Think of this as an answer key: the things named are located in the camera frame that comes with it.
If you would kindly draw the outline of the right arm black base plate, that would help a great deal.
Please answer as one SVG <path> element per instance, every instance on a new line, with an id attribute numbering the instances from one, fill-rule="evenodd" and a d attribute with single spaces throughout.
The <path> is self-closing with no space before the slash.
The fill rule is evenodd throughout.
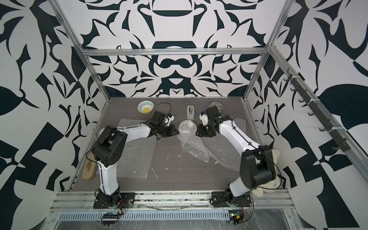
<path id="1" fill-rule="evenodd" d="M 253 203 L 250 194 L 235 197 L 229 189 L 223 192 L 212 192 L 209 202 L 215 208 L 247 208 Z"/>

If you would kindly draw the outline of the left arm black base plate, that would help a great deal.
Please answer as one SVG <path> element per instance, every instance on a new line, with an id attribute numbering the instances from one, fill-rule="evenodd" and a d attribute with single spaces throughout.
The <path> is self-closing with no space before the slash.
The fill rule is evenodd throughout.
<path id="1" fill-rule="evenodd" d="M 118 193 L 106 195 L 101 190 L 98 190 L 95 195 L 94 209 L 128 209 L 133 207 L 136 193 Z"/>

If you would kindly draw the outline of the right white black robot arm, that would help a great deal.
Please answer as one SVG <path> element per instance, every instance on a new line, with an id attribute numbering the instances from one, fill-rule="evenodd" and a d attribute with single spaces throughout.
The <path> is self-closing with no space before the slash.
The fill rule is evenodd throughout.
<path id="1" fill-rule="evenodd" d="M 222 115 L 216 107 L 210 107 L 199 115 L 201 124 L 197 127 L 199 137 L 224 136 L 241 156 L 240 177 L 230 183 L 233 197 L 239 197 L 277 178 L 277 166 L 273 152 L 268 146 L 249 138 L 228 115 Z"/>

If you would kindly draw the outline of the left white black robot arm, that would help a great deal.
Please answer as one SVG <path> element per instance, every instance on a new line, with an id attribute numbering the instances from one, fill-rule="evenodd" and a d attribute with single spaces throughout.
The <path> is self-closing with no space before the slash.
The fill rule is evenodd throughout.
<path id="1" fill-rule="evenodd" d="M 119 193 L 117 182 L 117 163 L 120 160 L 125 144 L 151 136 L 160 138 L 179 135 L 175 125 L 163 125 L 143 122 L 135 126 L 103 128 L 91 151 L 100 171 L 100 191 L 107 197 Z"/>

